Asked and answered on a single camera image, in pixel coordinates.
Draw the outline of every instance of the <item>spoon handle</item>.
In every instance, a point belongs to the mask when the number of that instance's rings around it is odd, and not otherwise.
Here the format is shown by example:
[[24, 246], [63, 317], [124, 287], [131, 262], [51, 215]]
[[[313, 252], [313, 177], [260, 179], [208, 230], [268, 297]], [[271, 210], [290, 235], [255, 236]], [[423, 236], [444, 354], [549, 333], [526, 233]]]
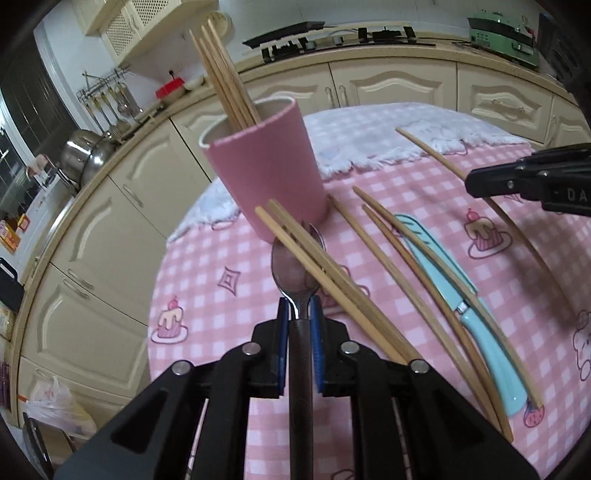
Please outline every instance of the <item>spoon handle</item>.
[[308, 319], [290, 321], [289, 356], [291, 480], [312, 480], [312, 353]]

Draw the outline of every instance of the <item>kitchen wall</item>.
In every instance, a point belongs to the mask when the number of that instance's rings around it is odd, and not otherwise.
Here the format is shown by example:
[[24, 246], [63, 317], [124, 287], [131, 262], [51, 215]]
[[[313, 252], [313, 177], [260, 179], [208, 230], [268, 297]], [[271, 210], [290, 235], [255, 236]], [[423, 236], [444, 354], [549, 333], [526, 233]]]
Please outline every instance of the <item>kitchen wall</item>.
[[[231, 16], [233, 28], [225, 43], [234, 61], [238, 61], [248, 49], [242, 45], [243, 40], [300, 21], [324, 20], [330, 25], [403, 20], [411, 22], [416, 31], [467, 37], [466, 17], [481, 8], [503, 12], [516, 20], [525, 15], [537, 30], [541, 8], [534, 0], [219, 0], [208, 10], [219, 9]], [[186, 35], [189, 28], [195, 27], [198, 17], [188, 19], [152, 51], [133, 59], [134, 74], [128, 79], [128, 86], [140, 105], [155, 101], [154, 91], [170, 80], [169, 69], [185, 80], [203, 72]], [[76, 110], [73, 116], [79, 123], [91, 126], [86, 112], [75, 105], [73, 95], [84, 86], [82, 71], [101, 75], [113, 68], [100, 37], [85, 37], [70, 0], [62, 0], [37, 28], [35, 38], [54, 83], [60, 84], [60, 96], [69, 109]]]

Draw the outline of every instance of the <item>cabinet door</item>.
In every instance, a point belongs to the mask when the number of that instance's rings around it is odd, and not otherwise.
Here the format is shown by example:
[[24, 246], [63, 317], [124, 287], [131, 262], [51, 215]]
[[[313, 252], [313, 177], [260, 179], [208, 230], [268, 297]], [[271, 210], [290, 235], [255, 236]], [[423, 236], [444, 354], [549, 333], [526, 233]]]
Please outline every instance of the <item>cabinet door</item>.
[[132, 25], [143, 37], [143, 33], [162, 21], [180, 3], [180, 0], [128, 0], [125, 6]]
[[457, 65], [457, 110], [543, 143], [552, 94], [531, 82], [472, 65]]
[[327, 63], [254, 80], [246, 88], [253, 100], [279, 95], [293, 97], [302, 115], [339, 106]]
[[51, 262], [93, 295], [147, 325], [165, 251], [164, 237], [107, 177], [70, 225]]
[[131, 18], [127, 9], [121, 5], [119, 12], [99, 29], [100, 36], [117, 66], [127, 58], [141, 39], [131, 24]]
[[111, 179], [165, 237], [210, 183], [170, 121], [143, 139]]
[[219, 100], [217, 97], [212, 97], [177, 113], [171, 118], [174, 126], [178, 129], [191, 153], [210, 180], [213, 180], [217, 175], [199, 147], [199, 137], [207, 127], [223, 116], [224, 112]]
[[546, 148], [591, 142], [591, 131], [583, 112], [572, 103], [554, 95]]
[[115, 9], [121, 9], [121, 6], [119, 0], [72, 0], [74, 13], [84, 35], [96, 32], [109, 15]]
[[456, 109], [456, 64], [423, 59], [331, 62], [341, 106], [421, 102]]
[[148, 361], [146, 325], [49, 265], [27, 318], [21, 355], [81, 385], [134, 397]]
[[[18, 367], [18, 420], [22, 425], [22, 412], [27, 411], [27, 405], [21, 398], [30, 399], [39, 381], [53, 379], [55, 372], [44, 368], [25, 357], [21, 357]], [[131, 398], [113, 395], [102, 390], [87, 387], [67, 378], [57, 375], [60, 382], [68, 386], [74, 398], [82, 405], [95, 421], [97, 428], [101, 428], [119, 411], [125, 407]]]

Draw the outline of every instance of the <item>wooden chopstick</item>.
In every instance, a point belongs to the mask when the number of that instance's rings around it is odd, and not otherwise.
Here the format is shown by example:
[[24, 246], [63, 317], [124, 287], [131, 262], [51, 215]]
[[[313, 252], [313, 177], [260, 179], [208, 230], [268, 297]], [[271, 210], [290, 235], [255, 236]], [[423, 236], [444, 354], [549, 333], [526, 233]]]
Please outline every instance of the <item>wooden chopstick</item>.
[[217, 34], [216, 28], [213, 25], [213, 22], [211, 19], [207, 20], [207, 25], [208, 25], [209, 30], [211, 32], [213, 42], [217, 46], [217, 49], [219, 50], [220, 54], [222, 55], [222, 59], [223, 59], [224, 63], [226, 64], [226, 67], [228, 69], [230, 77], [233, 79], [233, 82], [236, 85], [238, 93], [242, 97], [242, 100], [243, 100], [244, 104], [246, 105], [246, 109], [249, 113], [249, 116], [252, 118], [253, 124], [260, 123], [261, 116], [259, 115], [259, 113], [256, 109], [256, 105], [252, 101], [252, 98], [250, 97], [250, 95], [248, 95], [248, 92], [246, 91], [246, 87], [244, 86], [244, 83], [242, 83], [240, 75], [238, 75], [238, 72], [236, 71], [236, 67], [234, 66], [234, 63], [233, 63], [232, 59], [230, 58], [230, 55], [228, 55], [228, 51], [223, 46], [222, 39]]
[[224, 86], [223, 86], [223, 82], [220, 81], [220, 78], [218, 76], [217, 69], [215, 69], [212, 64], [213, 59], [211, 58], [207, 47], [205, 46], [205, 44], [203, 43], [203, 40], [201, 38], [195, 37], [195, 34], [193, 33], [192, 30], [189, 30], [189, 34], [191, 35], [191, 38], [193, 39], [193, 44], [195, 45], [195, 49], [197, 50], [197, 53], [198, 53], [199, 57], [201, 58], [201, 62], [203, 63], [203, 66], [204, 66], [205, 70], [207, 71], [207, 75], [209, 76], [209, 80], [213, 84], [213, 88], [217, 93], [217, 97], [219, 98], [220, 103], [222, 104], [222, 108], [224, 109], [224, 111], [226, 112], [226, 115], [228, 116], [228, 121], [230, 122], [232, 129], [235, 132], [239, 132], [240, 130], [242, 130], [242, 124], [241, 124], [240, 120], [238, 119], [237, 112], [234, 110], [234, 105], [232, 103], [230, 103], [230, 101], [229, 101], [229, 98], [228, 98], [228, 96], [225, 92]]
[[265, 211], [262, 206], [255, 208], [255, 213], [283, 243], [287, 249], [300, 261], [302, 266], [312, 275], [322, 287], [343, 307], [343, 309], [357, 322], [365, 333], [384, 351], [388, 358], [399, 364], [406, 364], [408, 361], [385, 339], [382, 333], [372, 322], [361, 312], [357, 305], [336, 285], [336, 283], [310, 258], [308, 253], [283, 230], [281, 225]]
[[[427, 145], [425, 142], [422, 142], [417, 137], [402, 130], [401, 128], [397, 128], [396, 131], [399, 134], [401, 134], [403, 137], [406, 137], [406, 139], [410, 140], [416, 146], [422, 148], [426, 153], [428, 153], [433, 158], [435, 158], [435, 160], [437, 160], [439, 163], [444, 165], [445, 168], [447, 168], [452, 173], [454, 173], [456, 175], [456, 177], [458, 177], [461, 181], [466, 181], [467, 175], [464, 172], [462, 172], [462, 170], [460, 170], [456, 165], [451, 163], [448, 159], [446, 159], [439, 152], [437, 152], [437, 151], [433, 150], [431, 147], [429, 147], [429, 145]], [[509, 215], [506, 214], [506, 212], [501, 208], [501, 206], [496, 201], [494, 201], [490, 197], [484, 197], [483, 200], [506, 223], [506, 225], [509, 227], [509, 230], [511, 231], [511, 233], [514, 234], [519, 239], [519, 241], [525, 245], [527, 250], [530, 251], [530, 253], [533, 255], [536, 263], [540, 266], [542, 271], [544, 271], [546, 273], [546, 275], [548, 276], [548, 278], [552, 282], [552, 285], [554, 285], [554, 287], [558, 290], [558, 293], [562, 296], [564, 304], [570, 310], [569, 313], [571, 315], [571, 318], [575, 319], [577, 317], [577, 314], [574, 311], [572, 305], [570, 304], [568, 297], [566, 296], [566, 294], [564, 293], [564, 290], [562, 289], [562, 287], [560, 286], [560, 284], [556, 280], [556, 277], [554, 276], [554, 274], [550, 270], [550, 267], [544, 261], [544, 259], [542, 258], [540, 253], [536, 250], [536, 248], [533, 246], [533, 244], [530, 242], [530, 240], [525, 236], [523, 231], [517, 226], [517, 224], [511, 219], [511, 217], [509, 217]]]
[[298, 241], [304, 250], [311, 256], [336, 285], [357, 305], [359, 310], [375, 325], [386, 340], [400, 353], [408, 363], [416, 358], [422, 358], [421, 354], [405, 338], [405, 336], [390, 322], [389, 318], [376, 306], [376, 304], [345, 274], [343, 268], [320, 247], [310, 234], [277, 202], [269, 201], [269, 209], [281, 222], [290, 234]]
[[474, 392], [476, 401], [484, 411], [486, 418], [500, 431], [501, 427], [499, 425], [499, 421], [496, 417], [496, 413], [494, 408], [492, 407], [491, 401], [486, 395], [486, 391], [482, 387], [482, 384], [478, 380], [474, 371], [470, 368], [470, 365], [468, 365], [468, 362], [466, 362], [464, 357], [462, 357], [462, 354], [458, 350], [456, 344], [452, 341], [451, 337], [443, 329], [443, 327], [439, 323], [439, 320], [437, 320], [431, 309], [418, 295], [415, 288], [404, 277], [402, 272], [384, 254], [379, 245], [363, 229], [363, 227], [355, 219], [355, 217], [353, 217], [347, 211], [347, 209], [332, 195], [329, 195], [329, 200], [335, 206], [336, 210], [343, 216], [343, 218], [347, 220], [347, 223], [351, 226], [351, 228], [355, 230], [357, 235], [359, 235], [360, 239], [363, 240], [363, 243], [365, 243], [365, 245], [367, 245], [367, 247], [371, 250], [375, 258], [377, 258], [378, 261], [388, 271], [388, 273], [390, 273], [391, 277], [398, 284], [400, 289], [404, 292], [404, 294], [408, 297], [408, 299], [411, 301], [411, 303], [414, 305], [417, 311], [421, 314], [421, 317], [423, 317], [427, 325], [429, 325], [429, 328], [431, 329], [431, 331], [433, 331], [435, 337], [437, 337], [439, 342], [443, 345], [443, 348], [451, 357], [458, 371], [460, 372], [464, 380], [466, 380], [466, 383], [468, 384], [470, 389]]
[[466, 285], [466, 283], [461, 280], [455, 272], [453, 272], [446, 264], [436, 255], [433, 250], [431, 250], [427, 245], [421, 242], [417, 236], [411, 232], [406, 225], [404, 225], [400, 220], [398, 220], [392, 213], [390, 213], [386, 208], [384, 208], [377, 200], [373, 197], [365, 193], [359, 187], [353, 187], [353, 190], [359, 197], [361, 197], [371, 208], [373, 208], [379, 215], [390, 223], [393, 227], [395, 227], [401, 234], [407, 237], [423, 254], [425, 254], [435, 265], [437, 268], [445, 275], [445, 277], [451, 282], [451, 284], [458, 289], [464, 298], [464, 300], [468, 303], [468, 305], [475, 309], [476, 312], [479, 314], [480, 318], [485, 322], [487, 328], [491, 331], [505, 354], [507, 355], [509, 361], [515, 368], [519, 378], [521, 379], [525, 390], [534, 405], [534, 408], [540, 408], [544, 402], [543, 398], [538, 392], [534, 380], [531, 378], [530, 373], [527, 371], [525, 365], [519, 358], [519, 355], [511, 345], [509, 339], [505, 336], [504, 332], [498, 326], [495, 319], [492, 315], [488, 312], [488, 310], [484, 307], [484, 305], [480, 302], [478, 297], [472, 293], [470, 288]]
[[218, 80], [223, 87], [224, 94], [228, 97], [228, 102], [232, 105], [233, 110], [236, 112], [236, 116], [238, 117], [242, 129], [253, 126], [254, 122], [248, 113], [248, 109], [243, 104], [240, 94], [236, 90], [236, 86], [234, 85], [233, 79], [228, 72], [226, 63], [223, 61], [220, 51], [216, 48], [209, 30], [205, 28], [204, 25], [201, 26], [201, 33], [206, 46], [205, 51], [211, 58], [213, 70], [218, 76]]
[[378, 217], [378, 215], [370, 209], [367, 205], [363, 205], [363, 211], [367, 213], [367, 215], [372, 219], [374, 224], [380, 229], [382, 234], [386, 237], [386, 239], [390, 242], [390, 244], [396, 249], [396, 251], [400, 254], [400, 256], [404, 259], [406, 264], [410, 267], [413, 273], [417, 276], [417, 278], [421, 281], [425, 289], [429, 292], [432, 296], [433, 300], [437, 304], [437, 307], [446, 318], [448, 324], [452, 327], [454, 333], [456, 334], [458, 340], [462, 344], [464, 351], [470, 363], [474, 367], [476, 371], [476, 375], [478, 379], [482, 383], [488, 398], [492, 403], [492, 407], [495, 410], [496, 418], [499, 420], [499, 424], [501, 427], [501, 432], [505, 436], [505, 438], [512, 443], [513, 442], [513, 432], [511, 431], [511, 424], [509, 423], [509, 418], [507, 418], [507, 413], [505, 412], [505, 408], [503, 407], [503, 402], [501, 400], [501, 396], [499, 395], [499, 391], [496, 389], [495, 383], [492, 381], [492, 378], [486, 368], [486, 364], [484, 360], [480, 356], [480, 353], [476, 349], [472, 339], [467, 334], [466, 329], [457, 319], [456, 315], [447, 304], [441, 293], [439, 293], [437, 287], [432, 282], [431, 278], [427, 275], [424, 269], [419, 265], [417, 260], [413, 257], [411, 252], [405, 248], [402, 242], [391, 232], [390, 228]]

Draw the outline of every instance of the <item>stainless steel pot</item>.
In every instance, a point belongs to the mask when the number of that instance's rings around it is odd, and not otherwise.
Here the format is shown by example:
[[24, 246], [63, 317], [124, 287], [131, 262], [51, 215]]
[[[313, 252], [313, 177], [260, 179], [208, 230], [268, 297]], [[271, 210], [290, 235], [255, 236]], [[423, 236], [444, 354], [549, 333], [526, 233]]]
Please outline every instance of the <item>stainless steel pot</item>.
[[72, 182], [80, 185], [86, 160], [101, 139], [100, 135], [90, 130], [76, 130], [71, 134], [61, 151], [58, 167]]
[[90, 157], [86, 160], [82, 175], [80, 176], [80, 188], [87, 185], [96, 173], [112, 157], [117, 145], [107, 139], [103, 139], [94, 147]]

